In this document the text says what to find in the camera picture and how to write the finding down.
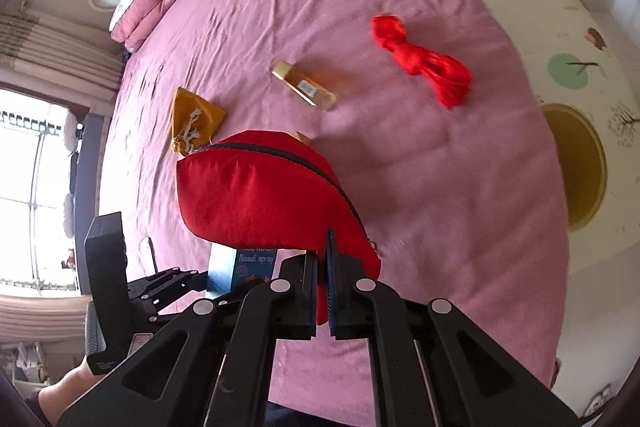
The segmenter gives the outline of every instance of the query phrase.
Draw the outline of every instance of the striped curtain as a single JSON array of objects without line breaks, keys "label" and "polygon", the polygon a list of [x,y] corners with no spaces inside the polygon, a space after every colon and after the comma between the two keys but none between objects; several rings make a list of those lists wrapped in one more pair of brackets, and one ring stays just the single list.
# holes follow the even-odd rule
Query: striped curtain
[{"label": "striped curtain", "polygon": [[38,17],[0,12],[0,66],[114,99],[122,62],[87,42],[47,26]]},{"label": "striped curtain", "polygon": [[90,296],[39,298],[0,295],[0,344],[84,338]]}]

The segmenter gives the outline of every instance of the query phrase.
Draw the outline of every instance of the white label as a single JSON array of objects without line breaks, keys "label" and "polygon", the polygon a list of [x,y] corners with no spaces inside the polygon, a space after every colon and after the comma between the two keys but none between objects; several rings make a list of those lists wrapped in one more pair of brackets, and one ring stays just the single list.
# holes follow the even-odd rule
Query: white label
[{"label": "white label", "polygon": [[133,339],[131,339],[131,344],[129,346],[129,354],[130,357],[133,355],[140,347],[144,346],[148,341],[150,341],[154,337],[153,333],[136,333],[133,335]]},{"label": "white label", "polygon": [[318,89],[309,84],[306,80],[300,81],[300,83],[298,84],[298,89],[306,94],[309,98],[313,98],[318,92]]}]

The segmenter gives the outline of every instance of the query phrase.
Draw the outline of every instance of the blue box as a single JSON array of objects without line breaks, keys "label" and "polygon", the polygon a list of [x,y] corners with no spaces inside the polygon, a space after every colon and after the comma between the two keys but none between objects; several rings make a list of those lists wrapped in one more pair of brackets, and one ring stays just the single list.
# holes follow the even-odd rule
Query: blue box
[{"label": "blue box", "polygon": [[241,286],[250,277],[270,281],[277,250],[236,250],[211,244],[207,298],[216,299]]}]

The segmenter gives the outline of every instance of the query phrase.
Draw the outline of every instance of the bottle cap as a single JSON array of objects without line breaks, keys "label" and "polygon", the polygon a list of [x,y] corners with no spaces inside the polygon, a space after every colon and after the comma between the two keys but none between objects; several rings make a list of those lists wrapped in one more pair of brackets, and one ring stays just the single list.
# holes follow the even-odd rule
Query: bottle cap
[{"label": "bottle cap", "polygon": [[271,74],[280,80],[284,80],[292,69],[293,66],[291,64],[281,60],[275,63],[273,70],[271,70]]}]

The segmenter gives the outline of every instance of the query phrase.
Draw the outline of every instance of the pink bed sheet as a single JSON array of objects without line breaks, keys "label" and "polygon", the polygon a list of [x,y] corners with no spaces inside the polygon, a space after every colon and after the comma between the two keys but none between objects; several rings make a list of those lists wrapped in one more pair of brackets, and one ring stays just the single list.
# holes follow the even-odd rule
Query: pink bed sheet
[{"label": "pink bed sheet", "polygon": [[[464,105],[444,110],[374,44],[370,19],[383,13],[469,67]],[[273,80],[276,60],[335,92],[335,108]],[[561,172],[518,54],[481,0],[177,0],[127,65],[104,161],[100,209],[123,212],[131,278],[147,235],[160,269],[207,268],[209,245],[185,228],[175,196],[178,86],[227,111],[217,138],[311,137],[380,248],[380,279],[407,299],[449,298],[550,383],[568,269]],[[279,343],[270,399],[374,425],[366,346],[324,328],[311,343]]]}]

